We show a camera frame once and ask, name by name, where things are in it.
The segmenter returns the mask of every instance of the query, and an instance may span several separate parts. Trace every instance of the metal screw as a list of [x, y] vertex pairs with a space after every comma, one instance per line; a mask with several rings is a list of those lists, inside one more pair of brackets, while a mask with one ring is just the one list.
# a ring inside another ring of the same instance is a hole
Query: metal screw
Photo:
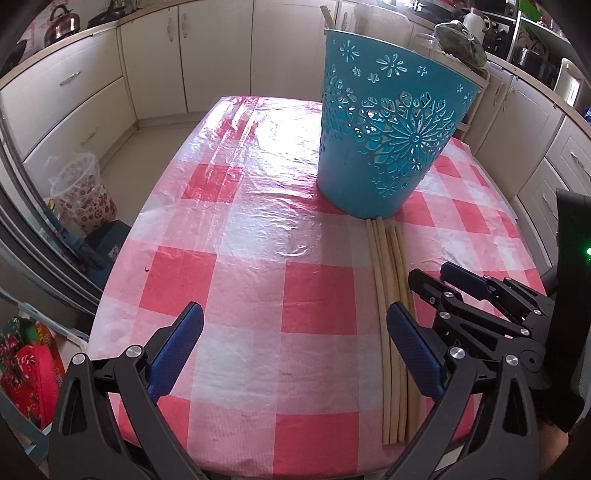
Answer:
[[507, 362], [512, 367], [519, 365], [519, 359], [515, 355], [507, 355], [505, 357], [505, 362]]
[[125, 352], [125, 355], [127, 355], [129, 358], [135, 358], [137, 356], [140, 356], [141, 354], [142, 348], [137, 345], [130, 346]]
[[83, 353], [77, 353], [74, 355], [74, 357], [72, 357], [72, 363], [74, 365], [83, 364], [84, 360], [86, 360], [86, 355], [84, 355]]
[[455, 358], [456, 360], [461, 360], [462, 358], [464, 358], [466, 356], [466, 352], [464, 351], [464, 349], [462, 349], [458, 346], [454, 346], [454, 347], [450, 348], [449, 354], [453, 358]]

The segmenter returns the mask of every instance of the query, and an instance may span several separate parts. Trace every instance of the kitchen cabinet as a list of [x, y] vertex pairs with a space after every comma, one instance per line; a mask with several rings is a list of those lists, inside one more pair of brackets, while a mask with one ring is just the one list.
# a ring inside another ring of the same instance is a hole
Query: kitchen cabinet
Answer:
[[85, 101], [60, 122], [25, 159], [24, 165], [42, 197], [49, 197], [46, 162], [72, 152], [92, 152], [100, 160], [135, 123], [123, 78]]
[[591, 195], [591, 138], [570, 118], [565, 118], [546, 158], [569, 189]]
[[59, 49], [7, 84], [3, 115], [21, 160], [76, 107], [121, 76], [113, 29]]
[[335, 27], [337, 30], [343, 30], [346, 32], [352, 31], [350, 27], [352, 26], [355, 5], [357, 5], [357, 2], [340, 0], [339, 9], [335, 19]]
[[121, 27], [125, 70], [138, 119], [187, 113], [178, 37], [178, 7]]
[[252, 24], [252, 94], [320, 101], [324, 17], [334, 0], [256, 0]]
[[536, 230], [534, 222], [531, 221], [531, 218], [525, 210], [523, 203], [519, 200], [519, 197], [515, 197], [511, 200], [511, 207], [517, 214], [517, 226], [519, 227], [519, 231], [521, 231], [525, 244], [530, 251], [535, 267], [538, 270], [538, 273], [543, 275], [552, 267], [552, 262], [546, 252], [540, 234]]
[[513, 74], [494, 63], [487, 63], [486, 69], [491, 74], [488, 87], [482, 94], [482, 100], [476, 110], [476, 114], [470, 124], [470, 130], [466, 133], [463, 142], [470, 146], [472, 153], [476, 155], [478, 149], [484, 142], [486, 134], [501, 106], [505, 100], [505, 96], [509, 91], [511, 82], [513, 81]]
[[523, 188], [552, 143], [564, 112], [515, 77], [476, 158], [507, 198]]
[[254, 0], [200, 0], [179, 6], [183, 79], [189, 112], [222, 96], [250, 95]]
[[539, 233], [553, 265], [556, 265], [558, 261], [556, 189], [568, 190], [550, 162], [543, 158], [518, 195]]

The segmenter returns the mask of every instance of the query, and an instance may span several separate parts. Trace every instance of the shelf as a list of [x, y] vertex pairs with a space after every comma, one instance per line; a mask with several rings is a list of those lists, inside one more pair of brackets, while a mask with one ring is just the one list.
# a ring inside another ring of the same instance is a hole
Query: shelf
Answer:
[[524, 27], [533, 33], [546, 46], [550, 53], [559, 58], [569, 59], [574, 64], [583, 70], [582, 62], [570, 42], [553, 32], [549, 28], [542, 27], [534, 21], [521, 16], [521, 21]]

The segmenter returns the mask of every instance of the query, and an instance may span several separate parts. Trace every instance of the white thermos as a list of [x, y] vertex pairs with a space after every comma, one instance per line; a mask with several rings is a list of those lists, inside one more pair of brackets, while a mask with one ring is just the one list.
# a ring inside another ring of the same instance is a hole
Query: white thermos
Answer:
[[471, 8], [470, 13], [464, 17], [464, 26], [470, 30], [480, 43], [484, 40], [484, 33], [491, 29], [491, 19], [477, 8]]

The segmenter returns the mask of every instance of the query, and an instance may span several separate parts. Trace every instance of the pot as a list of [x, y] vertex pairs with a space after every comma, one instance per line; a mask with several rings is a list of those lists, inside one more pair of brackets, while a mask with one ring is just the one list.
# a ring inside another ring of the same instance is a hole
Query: pot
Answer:
[[123, 18], [125, 15], [125, 2], [121, 0], [111, 0], [109, 4], [109, 8], [105, 12], [98, 14], [95, 17], [92, 17], [88, 21], [88, 27], [97, 27], [98, 25], [102, 25], [109, 22], [114, 22], [120, 18]]

